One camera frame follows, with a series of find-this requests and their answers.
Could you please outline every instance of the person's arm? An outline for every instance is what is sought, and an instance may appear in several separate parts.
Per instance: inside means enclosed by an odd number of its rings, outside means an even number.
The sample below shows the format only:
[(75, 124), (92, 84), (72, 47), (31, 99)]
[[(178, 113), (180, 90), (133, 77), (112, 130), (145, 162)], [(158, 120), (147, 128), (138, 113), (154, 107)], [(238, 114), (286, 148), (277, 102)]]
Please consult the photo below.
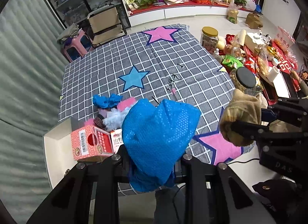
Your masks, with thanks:
[(301, 91), (304, 94), (304, 96), (308, 96), (307, 84), (298, 76), (298, 74), (295, 71), (291, 71), (290, 76), (298, 82), (299, 87), (301, 88)]

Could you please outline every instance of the green curtain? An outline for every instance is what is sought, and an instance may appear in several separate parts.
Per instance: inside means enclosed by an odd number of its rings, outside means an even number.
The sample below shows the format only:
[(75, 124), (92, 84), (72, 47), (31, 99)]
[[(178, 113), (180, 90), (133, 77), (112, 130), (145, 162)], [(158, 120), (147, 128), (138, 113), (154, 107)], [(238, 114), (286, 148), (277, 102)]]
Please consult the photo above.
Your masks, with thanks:
[(44, 0), (9, 0), (0, 29), (0, 199), (26, 223), (51, 190), (42, 136), (58, 121), (64, 29)]

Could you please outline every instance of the person's leg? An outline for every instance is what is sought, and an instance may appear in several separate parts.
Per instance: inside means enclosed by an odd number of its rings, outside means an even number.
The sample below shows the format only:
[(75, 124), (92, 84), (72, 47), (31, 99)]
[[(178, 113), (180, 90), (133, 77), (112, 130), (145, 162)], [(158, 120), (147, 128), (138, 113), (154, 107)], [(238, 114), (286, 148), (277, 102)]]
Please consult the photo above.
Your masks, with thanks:
[[(156, 209), (154, 213), (154, 224), (184, 224), (185, 195), (182, 191), (178, 192), (178, 190), (179, 188), (174, 186), (173, 188), (155, 192)], [(173, 205), (173, 199), (179, 220)]]

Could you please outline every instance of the barcode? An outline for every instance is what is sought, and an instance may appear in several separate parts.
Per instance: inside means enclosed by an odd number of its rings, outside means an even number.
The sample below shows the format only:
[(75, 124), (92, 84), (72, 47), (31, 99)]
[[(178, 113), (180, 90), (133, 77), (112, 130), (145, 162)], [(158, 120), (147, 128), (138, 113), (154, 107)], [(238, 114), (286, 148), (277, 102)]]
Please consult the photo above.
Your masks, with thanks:
[(79, 139), (80, 139), (81, 154), (82, 155), (89, 154), (88, 147), (86, 144), (86, 131), (85, 130), (79, 131)]

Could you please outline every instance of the tile floor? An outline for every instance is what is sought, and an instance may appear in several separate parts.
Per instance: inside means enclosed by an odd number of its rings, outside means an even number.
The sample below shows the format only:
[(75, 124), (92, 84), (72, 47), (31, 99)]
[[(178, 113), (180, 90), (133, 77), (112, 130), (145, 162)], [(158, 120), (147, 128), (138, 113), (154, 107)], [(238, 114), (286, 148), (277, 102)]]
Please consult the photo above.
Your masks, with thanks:
[[(263, 18), (264, 27), (262, 32), (274, 36), (276, 34), (276, 27)], [(256, 29), (250, 29), (244, 23), (245, 18), (238, 18), (238, 24), (233, 24), (226, 20), (224, 16), (193, 16), (193, 17), (178, 17), (173, 19), (157, 20), (130, 28), (128, 34), (143, 31), (145, 29), (155, 28), (158, 26), (165, 26), (170, 24), (186, 24), (190, 26), (190, 32), (198, 40), (201, 38), (201, 29), (204, 26), (211, 26), (218, 30), (219, 36), (225, 37), (226, 34), (237, 34), (240, 30), (245, 29), (247, 32), (258, 32)], [(236, 159), (236, 161), (247, 161), (252, 158), (258, 158), (258, 149), (255, 147), (251, 152), (244, 154)], [(246, 164), (235, 163), (230, 167), (237, 173), (237, 175), (244, 181), (250, 190), (253, 191), (252, 185), (266, 181), (273, 178), (275, 173), (263, 166), (258, 161), (254, 160)], [(119, 210), (121, 220), (137, 220), (138, 223), (147, 223), (146, 219), (153, 218), (156, 201), (154, 193), (146, 193), (142, 195), (133, 195), (129, 197), (119, 197)]]

